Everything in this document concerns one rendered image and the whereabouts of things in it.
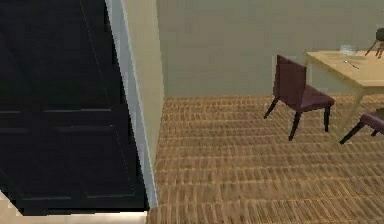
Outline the dark pot on wooden legs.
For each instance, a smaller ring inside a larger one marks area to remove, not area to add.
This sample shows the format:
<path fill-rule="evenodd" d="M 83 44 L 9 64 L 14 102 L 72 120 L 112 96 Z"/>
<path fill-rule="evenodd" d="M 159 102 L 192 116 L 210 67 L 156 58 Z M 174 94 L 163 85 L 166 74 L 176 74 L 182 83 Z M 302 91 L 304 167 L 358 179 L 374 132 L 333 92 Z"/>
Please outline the dark pot on wooden legs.
<path fill-rule="evenodd" d="M 380 59 L 384 53 L 384 28 L 379 28 L 375 34 L 375 40 L 370 48 L 366 51 L 365 55 L 368 55 L 372 49 L 378 45 L 375 56 Z"/>

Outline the light wooden table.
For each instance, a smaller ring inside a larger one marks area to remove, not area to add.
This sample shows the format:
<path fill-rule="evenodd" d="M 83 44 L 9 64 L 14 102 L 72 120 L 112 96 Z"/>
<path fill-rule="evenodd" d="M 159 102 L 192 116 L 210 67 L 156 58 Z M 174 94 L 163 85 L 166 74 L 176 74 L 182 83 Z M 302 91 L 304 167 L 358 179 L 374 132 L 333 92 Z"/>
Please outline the light wooden table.
<path fill-rule="evenodd" d="M 354 101 L 349 112 L 342 116 L 335 132 L 337 140 L 344 136 L 344 130 L 357 113 L 364 96 L 384 94 L 384 59 L 374 55 L 365 55 L 358 51 L 354 55 L 345 55 L 340 51 L 314 51 L 306 53 L 306 64 L 316 64 L 329 71 L 334 78 L 354 92 Z M 353 68 L 344 63 L 348 60 L 359 67 Z"/>

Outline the black room door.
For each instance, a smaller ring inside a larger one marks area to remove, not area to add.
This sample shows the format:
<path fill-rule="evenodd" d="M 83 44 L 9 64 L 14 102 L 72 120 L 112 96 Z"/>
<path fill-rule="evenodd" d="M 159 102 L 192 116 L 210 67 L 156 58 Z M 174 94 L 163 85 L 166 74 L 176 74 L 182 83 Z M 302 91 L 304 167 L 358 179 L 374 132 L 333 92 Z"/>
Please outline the black room door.
<path fill-rule="evenodd" d="M 0 0 L 0 191 L 24 216 L 148 210 L 105 0 Z"/>

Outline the dark purple chair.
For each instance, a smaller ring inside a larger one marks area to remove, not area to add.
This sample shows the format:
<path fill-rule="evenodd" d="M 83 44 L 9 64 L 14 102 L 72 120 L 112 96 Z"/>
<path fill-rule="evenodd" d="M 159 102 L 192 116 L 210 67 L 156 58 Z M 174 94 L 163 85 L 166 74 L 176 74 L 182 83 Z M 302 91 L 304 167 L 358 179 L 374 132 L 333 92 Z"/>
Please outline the dark purple chair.
<path fill-rule="evenodd" d="M 359 122 L 339 141 L 344 144 L 353 137 L 364 126 L 369 126 L 373 129 L 372 136 L 378 133 L 384 135 L 384 108 L 376 109 L 374 112 L 364 113 L 361 115 Z"/>
<path fill-rule="evenodd" d="M 331 107 L 335 100 L 309 85 L 306 80 L 307 67 L 282 55 L 276 56 L 273 100 L 263 116 L 266 119 L 279 101 L 295 111 L 288 140 L 292 141 L 301 115 L 305 112 L 324 110 L 324 131 L 329 131 Z"/>

